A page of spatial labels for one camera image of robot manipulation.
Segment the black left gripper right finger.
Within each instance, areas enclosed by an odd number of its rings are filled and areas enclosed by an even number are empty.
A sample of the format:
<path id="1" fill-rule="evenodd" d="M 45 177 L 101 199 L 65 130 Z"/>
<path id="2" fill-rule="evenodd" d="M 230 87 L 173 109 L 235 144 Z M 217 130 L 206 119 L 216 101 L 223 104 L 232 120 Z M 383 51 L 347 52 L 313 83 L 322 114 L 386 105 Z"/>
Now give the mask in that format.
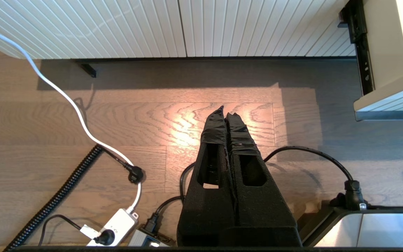
<path id="1" fill-rule="evenodd" d="M 226 123 L 238 225 L 295 228 L 296 220 L 263 161 L 248 127 L 236 113 L 229 113 Z"/>

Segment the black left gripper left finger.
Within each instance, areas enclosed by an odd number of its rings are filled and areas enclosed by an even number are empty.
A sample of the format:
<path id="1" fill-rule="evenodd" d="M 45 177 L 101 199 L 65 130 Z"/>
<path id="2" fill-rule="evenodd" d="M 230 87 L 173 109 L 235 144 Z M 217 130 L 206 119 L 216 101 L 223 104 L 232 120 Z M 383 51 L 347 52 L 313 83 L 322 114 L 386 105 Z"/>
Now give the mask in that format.
<path id="1" fill-rule="evenodd" d="M 219 245 L 234 225 L 234 196 L 224 107 L 206 119 L 177 226 L 178 245 Z"/>

